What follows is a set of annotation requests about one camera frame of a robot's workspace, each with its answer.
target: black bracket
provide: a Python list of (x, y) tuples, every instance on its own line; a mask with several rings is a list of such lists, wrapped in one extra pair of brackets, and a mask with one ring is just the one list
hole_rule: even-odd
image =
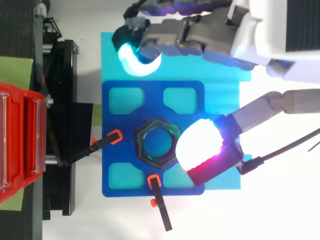
[(79, 151), (78, 153), (72, 155), (69, 159), (63, 161), (63, 164), (68, 167), (75, 162), (83, 159), (86, 156), (104, 148), (109, 144), (116, 144), (117, 142), (122, 140), (122, 134), (119, 130), (114, 130), (110, 132), (105, 138), (100, 139), (97, 141), (95, 138), (92, 138), (92, 145), (89, 147), (84, 148), (83, 150)]
[(149, 182), (149, 187), (153, 190), (154, 197), (155, 197), (155, 199), (151, 200), (151, 205), (153, 207), (158, 206), (165, 231), (168, 232), (168, 231), (172, 230), (172, 226), (171, 226), (170, 218), (169, 218), (168, 211), (166, 208), (166, 204), (164, 201), (164, 197), (161, 192), (160, 179), (158, 176), (151, 175), (148, 178), (148, 182)]

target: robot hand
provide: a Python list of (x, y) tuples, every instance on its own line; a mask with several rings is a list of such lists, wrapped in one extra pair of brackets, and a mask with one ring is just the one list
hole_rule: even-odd
[[(130, 43), (143, 64), (161, 53), (201, 55), (209, 62), (247, 71), (262, 65), (271, 77), (284, 80), (319, 82), (320, 34), (313, 24), (320, 12), (318, 3), (312, 9), (307, 1), (285, 0), (140, 0), (134, 6), (124, 14), (127, 30), (119, 28), (113, 43), (116, 51), (119, 43)], [(139, 11), (153, 16), (211, 14), (150, 24), (137, 17)]]

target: hexagonal nut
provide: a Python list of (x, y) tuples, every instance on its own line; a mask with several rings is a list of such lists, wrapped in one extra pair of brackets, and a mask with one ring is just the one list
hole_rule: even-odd
[[(172, 139), (172, 144), (170, 150), (163, 156), (153, 157), (146, 153), (144, 147), (145, 136), (154, 129), (166, 130)], [(135, 143), (135, 153), (136, 157), (146, 164), (149, 164), (157, 169), (163, 169), (169, 164), (173, 163), (176, 158), (176, 145), (178, 139), (182, 134), (180, 127), (164, 120), (161, 117), (154, 117), (150, 120), (145, 121), (140, 127), (138, 127), (134, 132), (134, 143)]]

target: orange clip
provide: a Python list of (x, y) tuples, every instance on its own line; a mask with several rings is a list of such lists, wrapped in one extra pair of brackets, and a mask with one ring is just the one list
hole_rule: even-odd
[(109, 132), (106, 136), (109, 137), (110, 135), (115, 134), (115, 133), (117, 133), (117, 134), (119, 135), (119, 139), (113, 141), (113, 142), (111, 143), (111, 145), (114, 145), (114, 144), (120, 142), (120, 141), (123, 139), (122, 133), (121, 133), (120, 130), (118, 130), (118, 129), (113, 130), (112, 132)]
[(91, 141), (92, 141), (92, 144), (96, 144), (96, 143), (98, 142), (98, 140), (97, 140), (97, 139), (95, 139), (94, 137), (93, 137), (93, 138), (91, 138)]
[(158, 206), (157, 201), (156, 201), (156, 199), (154, 199), (154, 198), (150, 200), (150, 203), (151, 203), (151, 206), (152, 206), (153, 208), (155, 208), (156, 206)]
[(149, 187), (150, 187), (151, 190), (153, 189), (152, 185), (151, 185), (151, 179), (153, 179), (153, 178), (156, 178), (158, 180), (159, 187), (161, 187), (161, 181), (160, 181), (159, 175), (158, 174), (152, 174), (147, 178), (148, 184), (149, 184)]

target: black cable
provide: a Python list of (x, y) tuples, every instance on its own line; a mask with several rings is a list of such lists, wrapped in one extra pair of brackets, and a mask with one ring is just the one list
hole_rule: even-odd
[(274, 151), (268, 155), (265, 155), (263, 157), (260, 158), (261, 161), (266, 161), (266, 160), (269, 160), (269, 159), (272, 159), (280, 154), (283, 154), (297, 146), (299, 146), (300, 144), (303, 144), (304, 142), (312, 139), (313, 137), (317, 136), (318, 134), (320, 134), (320, 128), (318, 128), (317, 130), (309, 133), (308, 135), (305, 135), (304, 137), (298, 139), (297, 141), (294, 141), (292, 143), (290, 143), (289, 145), (283, 147), (283, 148), (280, 148), (279, 150), (277, 151)]
[(139, 0), (138, 2), (132, 4), (132, 6), (128, 7), (123, 14), (124, 20), (136, 17), (140, 11), (141, 6), (145, 2), (146, 0)]
[(259, 167), (260, 165), (264, 164), (266, 160), (272, 159), (280, 154), (283, 154), (297, 146), (299, 146), (300, 144), (303, 144), (304, 142), (312, 139), (313, 137), (317, 136), (318, 134), (320, 134), (320, 128), (318, 128), (317, 130), (309, 133), (308, 135), (305, 135), (304, 137), (290, 143), (287, 146), (284, 146), (283, 148), (280, 148), (277, 151), (274, 151), (268, 155), (265, 155), (263, 157), (256, 157), (253, 158), (249, 161), (243, 162), (241, 166), (237, 166), (237, 169), (239, 171), (239, 173), (241, 175), (247, 174), (249, 172), (251, 172), (252, 170), (256, 169), (257, 167)]

